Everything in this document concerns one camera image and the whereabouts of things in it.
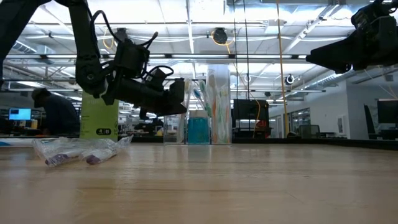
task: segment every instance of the person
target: person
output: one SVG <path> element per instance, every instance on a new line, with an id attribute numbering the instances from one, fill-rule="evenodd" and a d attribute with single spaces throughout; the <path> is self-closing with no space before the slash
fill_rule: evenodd
<path id="1" fill-rule="evenodd" d="M 80 132 L 80 120 L 72 103 L 64 97 L 51 94 L 45 88 L 32 92 L 34 107 L 43 107 L 46 114 L 44 135 L 74 135 Z"/>

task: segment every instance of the wooden table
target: wooden table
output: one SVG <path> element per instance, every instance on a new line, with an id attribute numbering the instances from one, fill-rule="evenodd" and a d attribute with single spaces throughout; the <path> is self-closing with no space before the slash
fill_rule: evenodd
<path id="1" fill-rule="evenodd" d="M 48 168 L 0 149 L 0 223 L 397 223 L 398 152 L 133 144 Z"/>

